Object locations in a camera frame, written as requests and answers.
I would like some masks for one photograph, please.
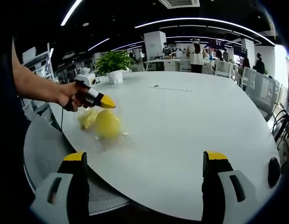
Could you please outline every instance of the round table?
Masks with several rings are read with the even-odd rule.
[[[109,94],[129,144],[104,151],[93,133],[79,128],[77,114],[64,111],[62,130],[88,165],[130,199],[158,212],[201,220],[203,152],[227,156],[265,202],[268,162],[279,160],[268,125],[245,92],[231,79],[187,72],[124,73],[94,87]],[[60,124],[62,108],[51,104]]]

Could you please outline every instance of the white flower pot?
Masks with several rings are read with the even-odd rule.
[[[123,70],[117,70],[117,71],[112,71],[111,73],[107,73],[107,77],[111,85],[122,83],[123,82]]]

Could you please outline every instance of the ceiling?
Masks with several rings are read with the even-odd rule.
[[[52,62],[53,66],[57,67],[61,63],[71,63],[74,58],[80,60],[96,52],[105,52],[143,41],[144,33],[157,30],[165,32],[167,37],[205,36],[231,41],[241,38],[240,34],[234,32],[236,31],[255,39],[255,43],[270,45],[266,40],[247,30],[214,21],[167,21],[134,28],[164,19],[202,17],[232,22],[256,32],[270,30],[270,23],[266,15],[256,6],[255,0],[200,0],[200,7],[176,9],[167,9],[158,0],[83,0],[66,25],[61,27],[63,18],[75,1],[29,0],[27,4],[19,5],[21,15],[16,16],[19,25],[15,33],[19,58],[22,52],[33,46],[37,48],[37,53],[42,53],[46,50],[46,43],[49,42],[50,47],[55,49]],[[88,51],[107,38],[108,41]],[[170,38],[167,41],[171,43],[188,40],[190,38]],[[62,60],[63,56],[71,51],[76,54]]]

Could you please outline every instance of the green plant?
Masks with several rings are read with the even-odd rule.
[[[126,70],[133,61],[127,51],[110,51],[95,63],[95,68],[99,74],[106,75],[112,71]]]

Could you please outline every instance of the lemon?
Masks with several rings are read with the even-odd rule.
[[[98,113],[94,128],[100,137],[110,138],[120,134],[120,122],[110,110]]]

